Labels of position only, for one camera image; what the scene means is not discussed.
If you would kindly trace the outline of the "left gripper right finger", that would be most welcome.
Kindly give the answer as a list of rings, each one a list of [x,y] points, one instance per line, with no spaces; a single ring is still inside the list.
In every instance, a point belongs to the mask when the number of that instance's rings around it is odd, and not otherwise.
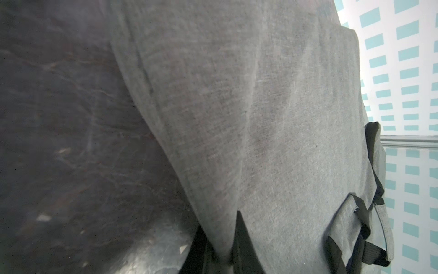
[[[240,211],[237,211],[232,253],[235,274],[265,274]]]

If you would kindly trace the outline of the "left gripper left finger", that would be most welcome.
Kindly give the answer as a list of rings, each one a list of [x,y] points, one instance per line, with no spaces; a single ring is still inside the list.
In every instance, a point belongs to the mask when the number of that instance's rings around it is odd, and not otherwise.
[[[179,274],[205,274],[209,264],[209,242],[201,226],[198,226],[188,256]]]

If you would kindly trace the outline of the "grey laptop bag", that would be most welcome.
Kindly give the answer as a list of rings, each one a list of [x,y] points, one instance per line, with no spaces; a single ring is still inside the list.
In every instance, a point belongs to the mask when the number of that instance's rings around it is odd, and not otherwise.
[[[126,87],[234,274],[237,211],[266,274],[378,274],[394,257],[380,125],[355,31],[292,1],[108,1]]]

